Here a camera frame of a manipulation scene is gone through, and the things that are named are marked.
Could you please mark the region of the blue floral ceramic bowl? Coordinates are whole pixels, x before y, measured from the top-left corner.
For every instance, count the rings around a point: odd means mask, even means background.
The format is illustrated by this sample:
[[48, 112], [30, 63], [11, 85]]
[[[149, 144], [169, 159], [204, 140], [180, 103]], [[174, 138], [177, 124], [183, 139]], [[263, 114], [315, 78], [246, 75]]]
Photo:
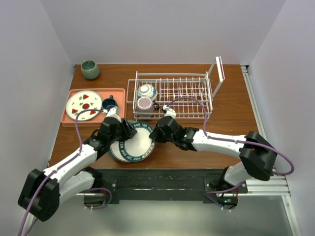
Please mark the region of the blue floral ceramic bowl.
[[155, 101], [158, 96], [157, 89], [151, 84], [141, 85], [137, 90], [137, 98], [147, 97], [152, 101]]

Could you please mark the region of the green rimmed white plate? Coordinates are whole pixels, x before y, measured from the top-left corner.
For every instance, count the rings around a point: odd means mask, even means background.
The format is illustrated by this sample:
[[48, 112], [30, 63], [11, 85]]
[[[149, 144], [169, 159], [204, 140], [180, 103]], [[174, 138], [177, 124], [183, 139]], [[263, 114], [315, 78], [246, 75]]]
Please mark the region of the green rimmed white plate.
[[146, 122], [131, 121], [129, 123], [137, 132], [129, 140], [118, 142], [117, 158], [122, 162], [141, 162], [151, 155], [155, 142], [149, 137], [153, 128]]

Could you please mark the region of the purple mug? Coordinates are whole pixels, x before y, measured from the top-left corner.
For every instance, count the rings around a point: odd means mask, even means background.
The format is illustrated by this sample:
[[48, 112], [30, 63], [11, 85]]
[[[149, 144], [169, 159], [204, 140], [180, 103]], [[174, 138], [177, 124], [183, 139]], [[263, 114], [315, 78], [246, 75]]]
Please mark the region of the purple mug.
[[148, 97], [140, 97], [136, 103], [136, 112], [140, 118], [149, 118], [153, 113], [159, 110], [158, 103], [153, 102]]

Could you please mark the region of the red Chinese text white plate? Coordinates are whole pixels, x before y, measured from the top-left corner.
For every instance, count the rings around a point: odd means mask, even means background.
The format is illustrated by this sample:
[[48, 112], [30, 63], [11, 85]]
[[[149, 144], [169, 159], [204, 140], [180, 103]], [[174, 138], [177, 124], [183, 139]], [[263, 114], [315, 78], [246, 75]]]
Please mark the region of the red Chinese text white plate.
[[119, 142], [114, 142], [110, 146], [109, 154], [117, 162], [128, 163], [128, 161], [125, 158], [123, 158], [123, 156], [120, 153]]

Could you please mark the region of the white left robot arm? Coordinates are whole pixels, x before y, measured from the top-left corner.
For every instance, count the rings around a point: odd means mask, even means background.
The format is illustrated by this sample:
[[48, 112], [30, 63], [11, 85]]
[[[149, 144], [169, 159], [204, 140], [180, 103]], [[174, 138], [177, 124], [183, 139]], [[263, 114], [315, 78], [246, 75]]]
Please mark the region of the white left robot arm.
[[24, 183], [18, 205], [40, 221], [47, 221], [59, 205], [79, 192], [98, 192], [101, 174], [89, 165], [97, 161], [115, 142], [131, 139], [136, 130], [125, 118], [105, 118], [99, 129], [79, 148], [54, 166], [43, 171], [32, 170]]

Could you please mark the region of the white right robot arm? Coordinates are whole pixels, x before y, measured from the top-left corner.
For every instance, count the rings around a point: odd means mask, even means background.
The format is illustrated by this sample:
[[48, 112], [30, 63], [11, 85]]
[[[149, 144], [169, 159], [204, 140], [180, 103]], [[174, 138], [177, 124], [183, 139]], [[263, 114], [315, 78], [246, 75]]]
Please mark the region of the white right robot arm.
[[257, 132], [239, 136], [210, 133], [184, 128], [171, 116], [158, 120], [149, 137], [156, 143], [171, 142], [182, 150], [211, 151], [239, 158], [239, 163], [222, 174], [219, 187], [224, 193], [231, 193], [237, 184], [249, 178], [268, 181], [277, 157], [273, 146]]

